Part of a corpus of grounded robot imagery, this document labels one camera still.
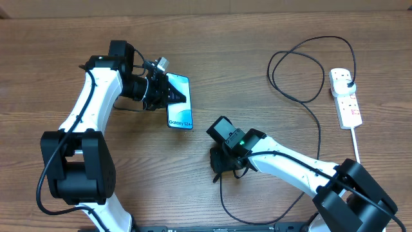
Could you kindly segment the blue Galaxy smartphone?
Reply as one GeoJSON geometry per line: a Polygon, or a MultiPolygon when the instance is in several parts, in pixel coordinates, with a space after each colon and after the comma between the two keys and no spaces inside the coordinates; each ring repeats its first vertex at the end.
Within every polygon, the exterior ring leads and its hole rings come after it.
{"type": "Polygon", "coordinates": [[[191,94],[189,79],[175,73],[167,73],[168,84],[172,84],[178,91],[183,93],[186,103],[176,103],[167,105],[167,125],[170,128],[193,129],[191,94]]]}

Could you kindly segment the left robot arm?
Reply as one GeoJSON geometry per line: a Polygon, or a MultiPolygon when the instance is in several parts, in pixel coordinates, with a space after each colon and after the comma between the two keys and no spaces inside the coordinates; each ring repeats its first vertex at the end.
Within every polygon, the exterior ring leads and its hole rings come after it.
{"type": "Polygon", "coordinates": [[[136,231],[137,225],[115,195],[115,164],[104,134],[119,97],[141,102],[145,111],[164,108],[170,128],[193,127],[189,79],[167,71],[168,60],[143,60],[135,74],[138,50],[113,40],[107,55],[93,55],[82,65],[85,81],[68,118],[40,141],[47,183],[68,212],[82,211],[97,231],[136,231]]]}

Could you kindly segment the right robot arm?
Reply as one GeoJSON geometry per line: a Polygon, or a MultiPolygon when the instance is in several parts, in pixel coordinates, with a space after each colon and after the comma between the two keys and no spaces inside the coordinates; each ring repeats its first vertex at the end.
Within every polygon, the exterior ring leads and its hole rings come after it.
{"type": "Polygon", "coordinates": [[[271,174],[312,198],[317,214],[307,231],[383,231],[398,221],[397,205],[358,162],[342,164],[313,159],[286,148],[262,131],[243,132],[225,116],[207,130],[216,142],[211,167],[217,177],[226,171],[271,174]]]}

